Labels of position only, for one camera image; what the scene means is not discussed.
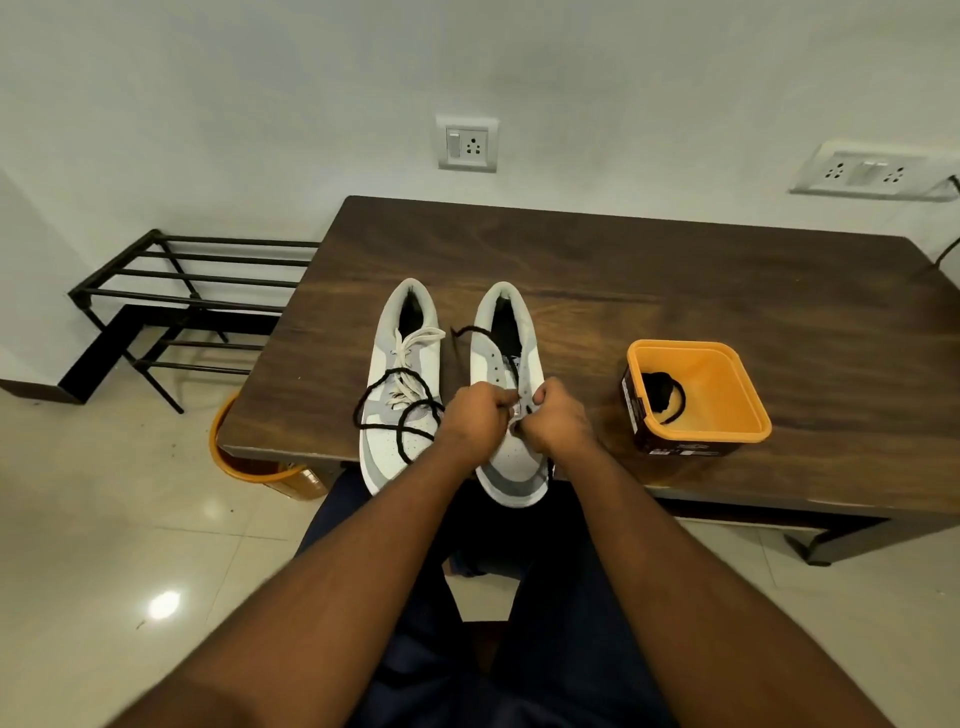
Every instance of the white shoelace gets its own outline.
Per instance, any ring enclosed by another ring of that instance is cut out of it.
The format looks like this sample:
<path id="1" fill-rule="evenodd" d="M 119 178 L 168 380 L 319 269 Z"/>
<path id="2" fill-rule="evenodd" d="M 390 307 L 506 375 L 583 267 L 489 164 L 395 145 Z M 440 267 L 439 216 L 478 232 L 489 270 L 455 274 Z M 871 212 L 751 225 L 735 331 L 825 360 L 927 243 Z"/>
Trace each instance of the white shoelace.
<path id="1" fill-rule="evenodd" d="M 410 350 L 413 349 L 414 345 L 432 344 L 435 341 L 440 341 L 446 336 L 446 331 L 442 328 L 422 327 L 409 334 L 406 338 L 403 338 L 400 335 L 399 329 L 395 329 L 394 336 L 396 337 L 396 348 L 391 352 L 396 354 L 394 367 L 409 369 L 410 365 L 407 363 L 407 355 L 410 353 Z M 426 393 L 420 389 L 420 383 L 412 376 L 404 374 L 403 372 L 394 375 L 393 386 L 394 388 L 387 398 L 387 406 L 391 409 L 397 409 L 400 406 L 405 407 L 417 400 L 426 399 Z"/>

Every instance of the dark trousers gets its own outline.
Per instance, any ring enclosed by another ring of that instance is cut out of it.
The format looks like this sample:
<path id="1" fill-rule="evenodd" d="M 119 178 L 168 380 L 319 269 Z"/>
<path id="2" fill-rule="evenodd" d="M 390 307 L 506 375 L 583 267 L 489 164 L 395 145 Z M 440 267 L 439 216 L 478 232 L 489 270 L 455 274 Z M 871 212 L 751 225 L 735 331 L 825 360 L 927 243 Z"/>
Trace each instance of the dark trousers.
<path id="1" fill-rule="evenodd" d="M 370 499 L 343 473 L 298 553 Z M 521 578 L 489 677 L 444 579 L 451 553 Z M 590 541 L 569 483 L 505 508 L 466 481 L 450 504 L 396 630 L 350 725 L 675 725 Z"/>

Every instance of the white sneaker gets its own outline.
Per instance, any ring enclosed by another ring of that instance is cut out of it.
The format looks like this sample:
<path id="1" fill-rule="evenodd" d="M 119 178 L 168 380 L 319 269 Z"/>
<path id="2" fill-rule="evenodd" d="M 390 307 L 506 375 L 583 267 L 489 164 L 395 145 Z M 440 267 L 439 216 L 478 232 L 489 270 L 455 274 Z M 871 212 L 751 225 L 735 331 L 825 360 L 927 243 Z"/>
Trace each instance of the white sneaker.
<path id="1" fill-rule="evenodd" d="M 520 395 L 503 443 L 489 463 L 477 468 L 477 478 L 501 505 L 533 505 L 546 494 L 548 463 L 514 435 L 513 424 L 538 409 L 533 396 L 543 384 L 543 369 L 534 322 L 516 286 L 500 282 L 487 291 L 473 326 L 456 335 L 467 330 L 474 332 L 470 337 L 470 384 L 488 381 L 504 389 L 516 388 Z"/>
<path id="2" fill-rule="evenodd" d="M 360 428 L 360 471 L 373 495 L 417 459 L 440 425 L 445 334 L 437 324 L 433 299 L 415 279 L 397 286 L 380 314 L 367 392 L 353 412 Z"/>

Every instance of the hand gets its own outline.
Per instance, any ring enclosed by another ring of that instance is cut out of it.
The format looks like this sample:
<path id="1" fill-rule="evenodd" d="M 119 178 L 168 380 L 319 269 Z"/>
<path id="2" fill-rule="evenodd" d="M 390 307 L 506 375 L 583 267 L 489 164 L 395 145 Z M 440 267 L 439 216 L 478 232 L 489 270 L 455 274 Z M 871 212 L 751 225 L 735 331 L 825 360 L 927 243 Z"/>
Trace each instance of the hand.
<path id="1" fill-rule="evenodd" d="M 511 409 L 518 400 L 516 389 L 502 389 L 486 381 L 461 387 L 446 406 L 434 446 L 464 458 L 470 470 L 483 465 L 503 442 Z"/>
<path id="2" fill-rule="evenodd" d="M 540 409 L 527 415 L 516 426 L 516 434 L 536 452 L 554 460 L 596 442 L 587 410 L 566 391 L 555 376 L 547 379 L 534 393 Z"/>

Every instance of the shoe insole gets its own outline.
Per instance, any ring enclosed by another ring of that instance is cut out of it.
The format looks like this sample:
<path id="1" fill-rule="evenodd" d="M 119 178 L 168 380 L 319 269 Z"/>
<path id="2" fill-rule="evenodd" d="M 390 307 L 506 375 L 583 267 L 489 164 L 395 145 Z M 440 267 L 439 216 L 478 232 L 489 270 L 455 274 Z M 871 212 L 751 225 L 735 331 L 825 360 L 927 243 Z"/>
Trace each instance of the shoe insole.
<path id="1" fill-rule="evenodd" d="M 516 315 L 510 299 L 497 299 L 490 326 L 491 339 L 504 356 L 519 359 L 523 351 L 520 332 L 516 328 Z"/>
<path id="2" fill-rule="evenodd" d="M 403 307 L 400 309 L 400 321 L 396 327 L 400 330 L 400 336 L 403 338 L 423 327 L 423 310 L 413 293 L 408 293 L 407 298 L 403 301 Z"/>

